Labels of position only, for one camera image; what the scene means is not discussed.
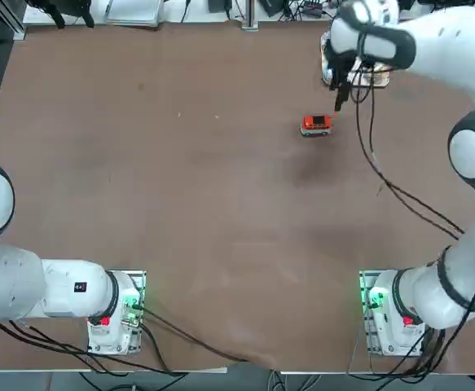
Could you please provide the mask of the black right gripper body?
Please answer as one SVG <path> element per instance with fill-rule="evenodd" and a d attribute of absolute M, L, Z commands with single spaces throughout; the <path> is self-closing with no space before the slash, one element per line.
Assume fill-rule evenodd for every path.
<path fill-rule="evenodd" d="M 332 71 L 329 87 L 338 88 L 347 82 L 347 77 L 355 63 L 355 53 L 353 51 L 338 53 L 332 48 L 327 48 L 327 60 L 328 68 Z"/>

